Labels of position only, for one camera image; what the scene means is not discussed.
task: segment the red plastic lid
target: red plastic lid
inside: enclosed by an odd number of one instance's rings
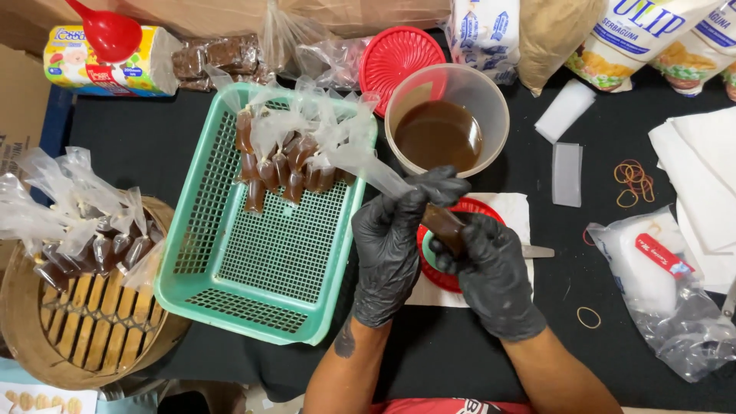
[[[445,63],[445,54],[426,32],[409,26],[386,29],[363,52],[359,73],[361,91],[379,93],[381,100],[375,113],[384,117],[394,89],[410,74],[438,63]]]
[[[503,219],[501,218],[501,216],[498,215],[496,210],[490,208],[485,203],[481,203],[474,198],[460,197],[460,201],[458,201],[458,203],[454,206],[450,207],[450,211],[482,213],[495,218],[501,224],[505,225]],[[432,267],[432,265],[429,264],[429,262],[427,262],[427,259],[424,257],[424,249],[422,245],[424,244],[424,238],[427,235],[428,231],[429,230],[423,225],[420,225],[419,230],[417,231],[417,246],[419,246],[419,257],[420,266],[422,267],[422,273],[424,273],[424,276],[427,276],[427,279],[429,279],[429,281],[431,281],[441,289],[447,290],[448,292],[452,293],[462,293],[457,276],[440,272],[439,270]]]

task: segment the forearm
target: forearm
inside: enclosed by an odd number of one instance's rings
[[[539,414],[623,412],[601,380],[549,328],[528,340],[501,343]]]
[[[309,380],[304,414],[368,412],[391,324],[373,329],[348,317]]]

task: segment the bamboo steamer basket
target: bamboo steamer basket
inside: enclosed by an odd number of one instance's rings
[[[143,207],[167,234],[174,210],[153,197]],[[22,243],[0,290],[0,329],[15,360],[39,381],[66,390],[115,382],[159,360],[191,320],[163,310],[152,293],[123,288],[114,270],[71,279],[59,294],[33,272]]]

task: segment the red label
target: red label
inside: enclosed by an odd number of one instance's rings
[[[682,273],[695,271],[689,264],[683,262],[647,233],[641,233],[637,236],[636,245],[637,249],[654,263],[657,263],[659,267],[667,270],[675,279],[680,278]]]
[[[137,96],[115,80],[113,77],[113,67],[111,65],[86,65],[85,70],[87,71],[87,76],[90,78],[92,83],[105,89],[111,94],[117,97]]]

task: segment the red shirt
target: red shirt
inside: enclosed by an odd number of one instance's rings
[[[370,414],[533,414],[523,404],[473,399],[395,399],[371,406]]]

